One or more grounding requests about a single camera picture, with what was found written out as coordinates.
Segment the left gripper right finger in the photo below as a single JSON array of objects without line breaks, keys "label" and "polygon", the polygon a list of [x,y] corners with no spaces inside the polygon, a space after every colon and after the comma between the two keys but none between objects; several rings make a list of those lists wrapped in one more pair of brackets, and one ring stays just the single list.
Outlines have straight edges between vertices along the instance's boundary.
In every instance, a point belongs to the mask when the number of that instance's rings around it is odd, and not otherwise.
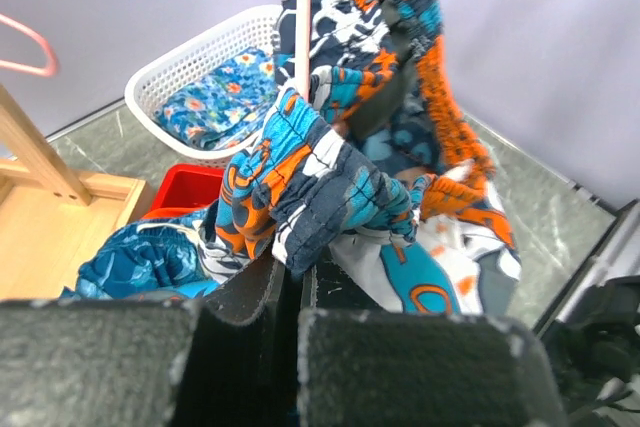
[{"label": "left gripper right finger", "polygon": [[564,426],[540,340],[496,316],[388,313],[323,255],[298,321],[304,426]]}]

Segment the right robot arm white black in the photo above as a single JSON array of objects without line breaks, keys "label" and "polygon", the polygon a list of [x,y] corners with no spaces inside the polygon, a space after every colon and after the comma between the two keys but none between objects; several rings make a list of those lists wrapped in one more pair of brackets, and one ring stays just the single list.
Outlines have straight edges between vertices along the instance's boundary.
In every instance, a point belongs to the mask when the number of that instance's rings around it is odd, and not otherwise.
[{"label": "right robot arm white black", "polygon": [[570,426],[639,424],[639,277],[575,290],[534,332]]}]

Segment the orange blue patterned shorts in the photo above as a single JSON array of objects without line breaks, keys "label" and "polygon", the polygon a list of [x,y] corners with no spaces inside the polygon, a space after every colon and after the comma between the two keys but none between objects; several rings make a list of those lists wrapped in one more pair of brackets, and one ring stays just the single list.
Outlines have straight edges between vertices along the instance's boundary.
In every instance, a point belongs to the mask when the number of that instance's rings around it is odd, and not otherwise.
[{"label": "orange blue patterned shorts", "polygon": [[440,0],[311,0],[308,101],[296,0],[281,3],[278,96],[226,168],[216,238],[296,275],[329,252],[391,312],[504,313],[521,262],[446,77]]}]

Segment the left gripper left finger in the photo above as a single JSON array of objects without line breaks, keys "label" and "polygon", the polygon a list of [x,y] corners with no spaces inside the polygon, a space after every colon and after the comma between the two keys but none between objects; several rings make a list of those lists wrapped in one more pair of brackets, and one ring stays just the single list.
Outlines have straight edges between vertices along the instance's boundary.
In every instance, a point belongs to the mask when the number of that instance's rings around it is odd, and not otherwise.
[{"label": "left gripper left finger", "polygon": [[273,426],[274,315],[263,255],[193,300],[1,305],[5,426]]}]

